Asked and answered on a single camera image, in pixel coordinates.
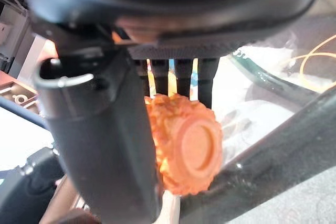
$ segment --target black strip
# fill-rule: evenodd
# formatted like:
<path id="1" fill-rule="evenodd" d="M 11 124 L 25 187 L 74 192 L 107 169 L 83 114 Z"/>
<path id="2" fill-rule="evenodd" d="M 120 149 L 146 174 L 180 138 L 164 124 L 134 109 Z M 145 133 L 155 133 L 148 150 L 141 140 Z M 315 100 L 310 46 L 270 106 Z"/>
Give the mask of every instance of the black strip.
<path id="1" fill-rule="evenodd" d="M 212 106 L 212 86 L 219 58 L 198 59 L 198 100 L 207 108 Z"/>
<path id="2" fill-rule="evenodd" d="M 177 92 L 185 97 L 190 97 L 190 81 L 193 71 L 193 59 L 175 59 L 174 64 Z"/>
<path id="3" fill-rule="evenodd" d="M 169 60 L 151 60 L 157 94 L 168 95 Z"/>

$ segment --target orange plastic piece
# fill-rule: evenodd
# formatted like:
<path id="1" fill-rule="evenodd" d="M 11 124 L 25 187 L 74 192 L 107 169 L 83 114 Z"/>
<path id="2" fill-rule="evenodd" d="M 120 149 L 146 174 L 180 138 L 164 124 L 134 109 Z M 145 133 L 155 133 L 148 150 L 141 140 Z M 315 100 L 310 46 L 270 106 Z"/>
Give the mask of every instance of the orange plastic piece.
<path id="1" fill-rule="evenodd" d="M 175 195 L 207 190 L 222 164 L 222 131 L 214 112 L 178 94 L 145 102 L 165 189 Z"/>

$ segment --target white surface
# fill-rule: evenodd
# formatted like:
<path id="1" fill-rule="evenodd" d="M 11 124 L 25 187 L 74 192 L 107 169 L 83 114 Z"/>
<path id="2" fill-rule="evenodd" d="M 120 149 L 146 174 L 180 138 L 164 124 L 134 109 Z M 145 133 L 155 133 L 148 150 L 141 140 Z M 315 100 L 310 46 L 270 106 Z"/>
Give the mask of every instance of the white surface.
<path id="1" fill-rule="evenodd" d="M 0 170 L 24 165 L 26 158 L 54 141 L 51 133 L 0 108 Z"/>
<path id="2" fill-rule="evenodd" d="M 33 86 L 31 76 L 34 72 L 34 69 L 36 68 L 38 58 L 43 50 L 46 41 L 47 40 L 45 38 L 36 35 L 34 42 L 28 52 L 25 63 L 23 64 L 20 74 L 17 78 L 19 81 L 27 85 Z"/>
<path id="3" fill-rule="evenodd" d="M 11 28 L 11 25 L 0 22 L 0 45 L 6 42 Z"/>
<path id="4" fill-rule="evenodd" d="M 15 12 L 5 5 L 0 16 L 0 22 L 12 25 L 6 43 L 0 45 L 0 53 L 7 57 L 14 57 L 15 51 L 21 43 L 23 33 L 26 31 L 28 17 Z"/>

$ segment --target black bar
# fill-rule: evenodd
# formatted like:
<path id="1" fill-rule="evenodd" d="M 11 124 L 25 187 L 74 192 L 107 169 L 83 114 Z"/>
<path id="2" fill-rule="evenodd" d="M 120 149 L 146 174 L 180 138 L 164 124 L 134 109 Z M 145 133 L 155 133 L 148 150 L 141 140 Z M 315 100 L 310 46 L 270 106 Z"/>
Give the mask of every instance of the black bar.
<path id="1" fill-rule="evenodd" d="M 150 96 L 148 71 L 147 71 L 147 60 L 135 60 L 134 61 L 136 71 L 142 82 L 143 94 L 147 97 Z"/>
<path id="2" fill-rule="evenodd" d="M 198 100 L 207 108 L 212 106 L 212 86 L 219 58 L 198 59 Z"/>
<path id="3" fill-rule="evenodd" d="M 336 88 L 226 165 L 209 191 L 181 200 L 180 223 L 224 223 L 336 165 Z"/>
<path id="4" fill-rule="evenodd" d="M 1 223 L 39 223 L 63 176 L 58 156 L 46 147 L 10 170 L 0 186 Z"/>
<path id="5" fill-rule="evenodd" d="M 169 60 L 151 60 L 157 94 L 168 95 Z"/>
<path id="6" fill-rule="evenodd" d="M 175 59 L 175 76 L 177 92 L 190 97 L 190 81 L 193 72 L 193 59 Z"/>
<path id="7" fill-rule="evenodd" d="M 140 79 L 125 49 L 44 61 L 34 74 L 65 170 L 104 223 L 152 223 L 161 208 Z"/>

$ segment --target black tube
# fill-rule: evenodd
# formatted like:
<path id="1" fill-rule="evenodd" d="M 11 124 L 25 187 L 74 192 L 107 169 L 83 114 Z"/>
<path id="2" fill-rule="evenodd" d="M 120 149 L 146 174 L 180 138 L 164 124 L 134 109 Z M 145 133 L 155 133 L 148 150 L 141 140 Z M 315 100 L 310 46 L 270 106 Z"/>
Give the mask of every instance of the black tube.
<path id="1" fill-rule="evenodd" d="M 212 86 L 219 58 L 198 59 L 198 99 L 207 108 L 212 107 Z"/>
<path id="2" fill-rule="evenodd" d="M 151 60 L 157 94 L 168 95 L 169 60 Z"/>
<path id="3" fill-rule="evenodd" d="M 231 61 L 240 72 L 256 85 L 299 106 L 305 106 L 319 96 L 318 93 L 312 90 L 273 76 L 249 58 L 232 56 Z"/>
<path id="4" fill-rule="evenodd" d="M 336 165 L 336 88 L 243 152 L 209 191 L 181 200 L 180 223 L 224 223 Z"/>
<path id="5" fill-rule="evenodd" d="M 134 64 L 136 67 L 136 71 L 142 82 L 143 94 L 149 97 L 150 87 L 149 87 L 149 80 L 148 80 L 147 61 L 146 60 L 135 60 Z"/>
<path id="6" fill-rule="evenodd" d="M 76 68 L 71 57 L 46 60 L 35 86 L 60 159 L 92 212 L 103 223 L 152 223 L 162 190 L 140 79 L 126 50 L 104 55 L 78 59 Z"/>
<path id="7" fill-rule="evenodd" d="M 175 59 L 175 75 L 177 92 L 185 97 L 190 97 L 190 81 L 193 72 L 192 59 Z"/>

